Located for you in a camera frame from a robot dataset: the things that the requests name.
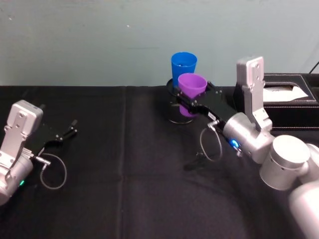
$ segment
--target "wall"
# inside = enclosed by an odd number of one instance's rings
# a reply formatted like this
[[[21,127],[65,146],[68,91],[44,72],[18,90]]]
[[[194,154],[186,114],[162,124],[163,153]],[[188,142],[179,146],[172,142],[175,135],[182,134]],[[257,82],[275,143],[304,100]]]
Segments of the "wall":
[[[237,59],[266,72],[319,60],[317,0],[0,0],[1,85],[163,85],[170,56],[234,85]]]

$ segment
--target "table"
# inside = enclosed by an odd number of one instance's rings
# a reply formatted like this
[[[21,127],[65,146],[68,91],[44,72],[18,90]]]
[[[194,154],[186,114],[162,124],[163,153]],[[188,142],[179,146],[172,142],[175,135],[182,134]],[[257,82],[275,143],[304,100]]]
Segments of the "table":
[[[302,239],[289,192],[266,186],[259,166],[226,142],[222,161],[183,169],[200,152],[207,119],[170,123],[166,97],[165,87],[1,87],[2,126],[20,99],[45,104],[53,127],[79,121],[60,155],[66,185],[45,189],[35,169],[0,208],[1,239]],[[319,144],[317,132],[288,134]],[[204,140],[218,150],[213,134]]]

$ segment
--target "cable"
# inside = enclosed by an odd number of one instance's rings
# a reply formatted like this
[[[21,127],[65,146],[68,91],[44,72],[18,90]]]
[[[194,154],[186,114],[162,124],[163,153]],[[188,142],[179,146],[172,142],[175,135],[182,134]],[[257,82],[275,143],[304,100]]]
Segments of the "cable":
[[[66,170],[66,166],[65,166],[64,162],[62,161],[61,158],[59,158],[58,156],[56,156],[54,154],[51,154],[51,153],[43,153],[41,155],[48,155],[48,156],[51,156],[51,157],[54,157],[54,158],[58,159],[61,162],[61,164],[63,166],[63,169],[64,169],[64,180],[63,180],[62,184],[60,186],[57,186],[57,187],[50,187],[43,181],[43,173],[44,173],[44,171],[46,169],[46,167],[44,166],[43,169],[41,170],[41,173],[40,173],[40,181],[41,181],[41,183],[43,184],[44,187],[46,187],[47,189],[50,189],[50,190],[57,190],[57,189],[62,188],[64,186],[64,184],[66,182],[66,178],[67,178],[67,170]]]
[[[200,136],[199,136],[199,143],[200,143],[201,150],[203,151],[205,157],[206,157],[209,161],[212,161],[212,162],[219,161],[219,160],[222,158],[222,156],[223,156],[223,147],[222,147],[222,145],[221,145],[219,135],[218,135],[216,129],[213,128],[213,131],[214,131],[214,133],[216,134],[216,137],[217,137],[217,140],[218,140],[218,143],[219,143],[219,157],[218,157],[217,160],[216,160],[216,159],[211,159],[210,157],[208,157],[208,155],[207,155],[207,153],[206,153],[206,151],[205,151],[205,149],[204,149],[203,143],[202,143],[202,138],[203,138],[203,135],[204,135],[204,133],[205,133],[206,130],[207,130],[207,128],[204,128],[204,129],[201,131]]]
[[[319,65],[319,61],[317,62],[317,64],[315,64],[315,66],[311,69],[311,71],[309,71],[309,74],[311,74],[318,65]]]

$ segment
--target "blue led light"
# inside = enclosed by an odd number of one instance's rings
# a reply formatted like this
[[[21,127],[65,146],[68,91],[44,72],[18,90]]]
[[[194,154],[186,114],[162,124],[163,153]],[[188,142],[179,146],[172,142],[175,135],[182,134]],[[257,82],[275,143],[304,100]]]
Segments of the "blue led light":
[[[233,146],[235,148],[239,148],[239,143],[237,143],[236,140],[232,139],[229,143],[231,146]]]

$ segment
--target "black leather box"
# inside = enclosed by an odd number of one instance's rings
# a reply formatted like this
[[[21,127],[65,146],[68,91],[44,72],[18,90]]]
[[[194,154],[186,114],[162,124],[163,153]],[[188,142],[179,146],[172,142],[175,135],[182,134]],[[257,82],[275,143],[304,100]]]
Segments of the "black leather box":
[[[303,75],[265,74],[264,80],[265,87],[298,86],[308,95],[288,102],[264,102],[273,130],[319,130],[319,101]],[[234,103],[237,111],[244,112],[244,98],[237,85]]]

